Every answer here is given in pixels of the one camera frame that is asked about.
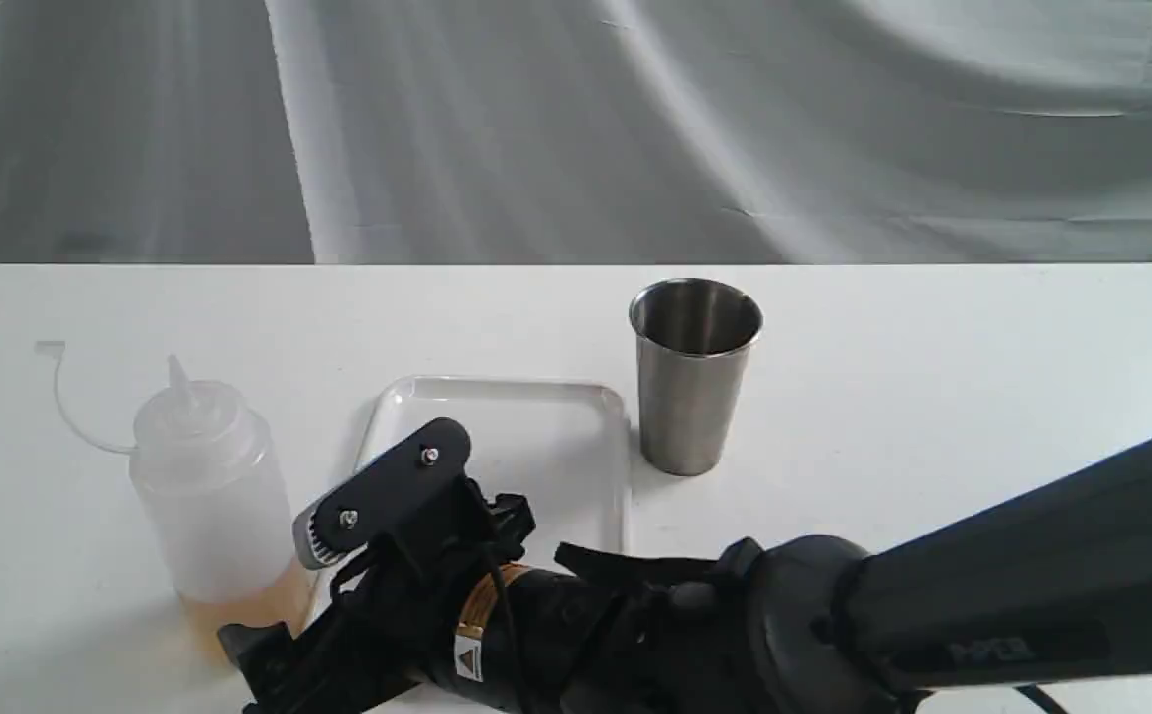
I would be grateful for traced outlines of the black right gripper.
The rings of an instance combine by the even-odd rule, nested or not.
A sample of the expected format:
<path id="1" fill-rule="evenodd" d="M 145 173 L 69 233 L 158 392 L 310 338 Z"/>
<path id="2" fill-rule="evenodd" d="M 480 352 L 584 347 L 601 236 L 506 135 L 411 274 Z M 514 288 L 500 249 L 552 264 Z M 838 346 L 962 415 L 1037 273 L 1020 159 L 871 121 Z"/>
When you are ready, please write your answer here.
<path id="1" fill-rule="evenodd" d="M 541 592 L 559 582 L 522 564 L 532 530 L 525 496 L 484 497 L 462 478 L 342 565 L 302 635 L 218 629 L 253 697 L 247 713 L 367 713 L 420 685 L 505 713 L 558 713 L 561 668 L 526 651 L 526 635 L 554 624 Z"/>

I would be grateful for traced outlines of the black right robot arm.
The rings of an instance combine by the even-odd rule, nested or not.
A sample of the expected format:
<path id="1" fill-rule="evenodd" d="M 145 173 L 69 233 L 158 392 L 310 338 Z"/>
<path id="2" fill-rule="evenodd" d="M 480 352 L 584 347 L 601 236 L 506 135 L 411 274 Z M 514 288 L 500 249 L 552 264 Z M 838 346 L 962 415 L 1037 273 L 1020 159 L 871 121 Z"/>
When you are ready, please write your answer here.
<path id="1" fill-rule="evenodd" d="M 327 609 L 219 629 L 249 713 L 366 713 L 419 685 L 505 713 L 914 713 L 952 688 L 1152 676 L 1152 439 L 870 554 L 835 536 L 715 560 L 561 544 L 485 497 L 437 417 L 293 524 Z"/>

